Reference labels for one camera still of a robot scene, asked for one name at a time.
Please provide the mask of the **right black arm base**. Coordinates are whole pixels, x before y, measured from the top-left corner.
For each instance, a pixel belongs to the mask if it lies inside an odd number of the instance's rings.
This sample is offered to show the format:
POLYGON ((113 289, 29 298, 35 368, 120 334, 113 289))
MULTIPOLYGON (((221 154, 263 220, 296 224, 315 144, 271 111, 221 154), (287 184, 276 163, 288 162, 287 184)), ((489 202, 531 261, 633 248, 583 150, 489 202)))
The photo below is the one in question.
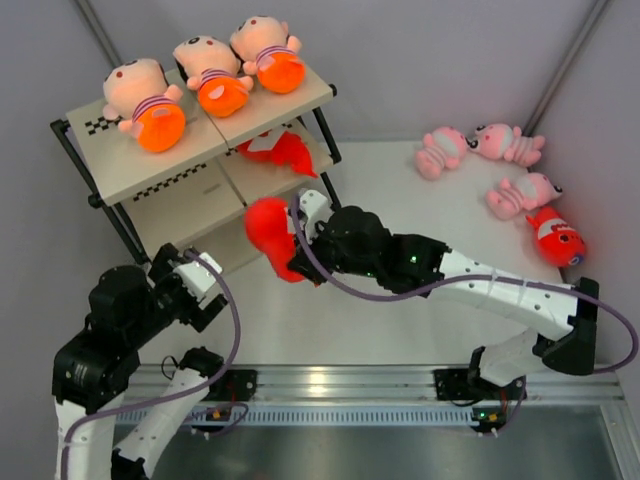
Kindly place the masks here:
POLYGON ((468 368, 437 369, 433 372, 436 396, 456 406, 472 406, 482 401, 511 401, 526 397, 524 378, 500 387, 468 368))

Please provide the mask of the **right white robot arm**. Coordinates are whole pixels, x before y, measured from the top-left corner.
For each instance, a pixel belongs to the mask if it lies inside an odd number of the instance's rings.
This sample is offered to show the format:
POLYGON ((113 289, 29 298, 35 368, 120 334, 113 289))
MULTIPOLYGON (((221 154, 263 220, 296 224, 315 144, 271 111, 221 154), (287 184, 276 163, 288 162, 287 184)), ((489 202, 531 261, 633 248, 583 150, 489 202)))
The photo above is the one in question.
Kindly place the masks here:
POLYGON ((369 277, 393 298, 418 291, 524 326, 502 343, 473 351, 466 382, 475 395, 491 396, 545 368, 572 376, 594 373, 596 281, 543 286, 474 261, 442 241, 393 233, 357 206, 285 214, 295 245, 288 266, 316 284, 334 273, 369 277))

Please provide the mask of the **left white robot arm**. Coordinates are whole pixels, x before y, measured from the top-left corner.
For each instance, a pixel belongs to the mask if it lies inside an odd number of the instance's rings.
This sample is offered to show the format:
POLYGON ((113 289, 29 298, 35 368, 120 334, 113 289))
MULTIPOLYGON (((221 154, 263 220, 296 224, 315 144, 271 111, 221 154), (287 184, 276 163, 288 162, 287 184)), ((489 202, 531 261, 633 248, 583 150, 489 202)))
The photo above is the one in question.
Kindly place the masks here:
POLYGON ((173 322, 204 331, 235 301, 206 252, 167 243, 150 270, 105 271, 91 290, 83 329, 55 355, 58 479, 149 479, 164 449, 203 399, 219 397, 233 360, 187 351, 162 396, 124 405, 139 352, 173 322))

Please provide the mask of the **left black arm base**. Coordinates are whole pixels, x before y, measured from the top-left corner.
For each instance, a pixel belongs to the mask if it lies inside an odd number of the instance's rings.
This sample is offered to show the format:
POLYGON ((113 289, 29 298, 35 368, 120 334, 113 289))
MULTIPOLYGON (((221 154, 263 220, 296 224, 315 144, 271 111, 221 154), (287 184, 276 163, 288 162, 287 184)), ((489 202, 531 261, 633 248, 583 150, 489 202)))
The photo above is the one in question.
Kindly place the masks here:
POLYGON ((257 389, 258 372, 254 369, 229 370, 221 380, 219 399, 223 402, 246 402, 257 389))

